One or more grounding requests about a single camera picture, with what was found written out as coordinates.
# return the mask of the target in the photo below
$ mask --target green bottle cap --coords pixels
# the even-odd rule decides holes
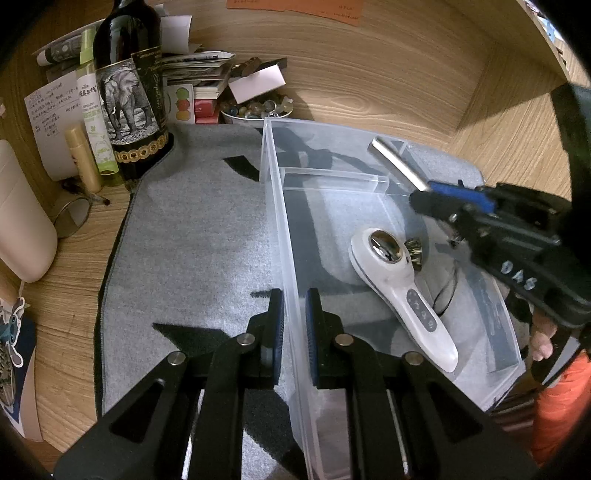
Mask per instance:
[[[94,27],[87,28],[82,32],[82,42],[80,45],[80,65],[95,58],[92,51],[92,43],[95,40],[96,30]]]

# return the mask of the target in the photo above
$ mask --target pink bottle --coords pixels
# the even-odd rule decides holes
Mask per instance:
[[[30,283],[47,272],[56,249],[56,229],[39,205],[10,143],[0,140],[0,258]]]

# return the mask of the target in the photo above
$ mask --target dark glass bottle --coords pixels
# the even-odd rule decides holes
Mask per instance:
[[[170,150],[160,17],[144,0],[115,0],[93,45],[109,138],[126,180],[140,178]]]

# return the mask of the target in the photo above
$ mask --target bowl of marbles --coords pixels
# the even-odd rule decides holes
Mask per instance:
[[[294,109],[294,101],[284,95],[267,94],[244,103],[229,99],[220,103],[224,122],[262,128],[266,117],[286,118]]]

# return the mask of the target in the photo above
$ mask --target handwritten note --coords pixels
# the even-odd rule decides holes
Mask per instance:
[[[64,130],[83,122],[76,72],[68,73],[25,98],[41,162],[54,181],[78,175]]]
[[[279,12],[291,10],[354,26],[359,25],[363,12],[363,0],[228,0],[226,6]]]

